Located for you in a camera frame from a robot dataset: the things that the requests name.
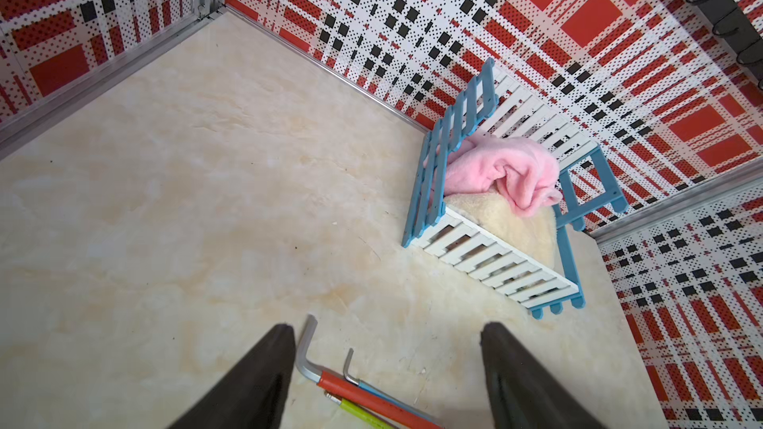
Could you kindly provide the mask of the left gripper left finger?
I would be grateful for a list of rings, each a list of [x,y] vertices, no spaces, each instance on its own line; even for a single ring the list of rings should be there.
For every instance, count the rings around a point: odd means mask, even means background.
[[[273,326],[172,428],[278,428],[296,359],[294,330]]]

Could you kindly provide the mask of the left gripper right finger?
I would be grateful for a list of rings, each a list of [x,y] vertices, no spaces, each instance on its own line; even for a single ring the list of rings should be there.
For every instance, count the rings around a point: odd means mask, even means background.
[[[495,427],[603,426],[503,324],[486,324],[480,345]]]

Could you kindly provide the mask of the red hex key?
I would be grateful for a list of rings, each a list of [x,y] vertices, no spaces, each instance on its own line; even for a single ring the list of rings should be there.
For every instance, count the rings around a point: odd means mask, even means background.
[[[433,424],[348,383],[344,379],[342,372],[338,373],[333,371],[333,369],[328,369],[323,367],[323,365],[310,361],[308,359],[308,352],[317,327],[317,319],[313,315],[308,315],[296,347],[294,365],[300,375],[303,375],[308,381],[315,383],[324,392],[328,391],[352,401],[363,407],[363,409],[381,417],[381,419],[395,426],[395,428],[443,428],[442,424],[441,426]]]

